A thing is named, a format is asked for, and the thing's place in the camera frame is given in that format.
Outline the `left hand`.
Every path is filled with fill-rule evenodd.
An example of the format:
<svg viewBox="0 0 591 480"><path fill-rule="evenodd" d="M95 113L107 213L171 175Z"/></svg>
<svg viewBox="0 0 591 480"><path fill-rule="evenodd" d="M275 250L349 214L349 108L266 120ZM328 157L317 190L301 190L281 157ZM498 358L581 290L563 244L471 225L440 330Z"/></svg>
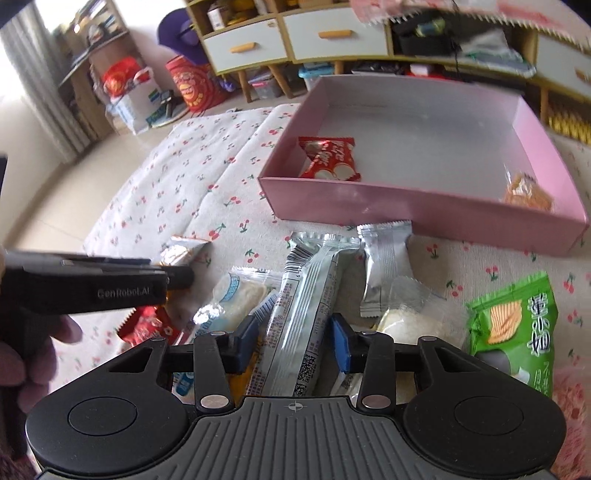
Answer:
<svg viewBox="0 0 591 480"><path fill-rule="evenodd" d="M67 315L1 310L1 450L11 460L26 457L26 416L56 375L53 342L75 344L81 339L81 328Z"/></svg>

